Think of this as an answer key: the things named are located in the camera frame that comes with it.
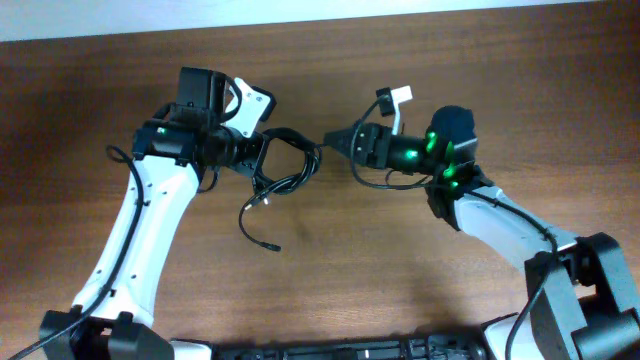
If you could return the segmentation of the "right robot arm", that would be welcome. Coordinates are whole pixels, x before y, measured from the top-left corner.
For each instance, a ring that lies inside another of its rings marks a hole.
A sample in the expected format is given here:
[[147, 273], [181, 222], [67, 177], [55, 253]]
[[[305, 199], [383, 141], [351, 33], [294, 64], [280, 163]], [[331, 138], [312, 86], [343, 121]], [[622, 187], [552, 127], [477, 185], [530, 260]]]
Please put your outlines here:
[[619, 243], [581, 236], [512, 201], [475, 162], [471, 110], [445, 106], [423, 137], [357, 120], [324, 143], [360, 166], [422, 174], [434, 215], [496, 251], [526, 279], [527, 301], [483, 329], [497, 359], [636, 359], [639, 292]]

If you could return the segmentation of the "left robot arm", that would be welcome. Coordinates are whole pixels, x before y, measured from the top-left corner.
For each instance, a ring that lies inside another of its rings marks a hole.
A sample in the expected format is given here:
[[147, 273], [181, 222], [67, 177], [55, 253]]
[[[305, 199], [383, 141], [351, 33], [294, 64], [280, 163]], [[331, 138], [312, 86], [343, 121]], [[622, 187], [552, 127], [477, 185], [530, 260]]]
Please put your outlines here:
[[49, 359], [210, 359], [211, 344], [153, 331], [161, 273], [179, 222], [206, 170], [250, 176], [266, 150], [256, 131], [276, 105], [240, 78], [184, 67], [175, 101], [158, 109], [119, 159], [128, 190], [98, 263], [67, 312], [39, 329]]

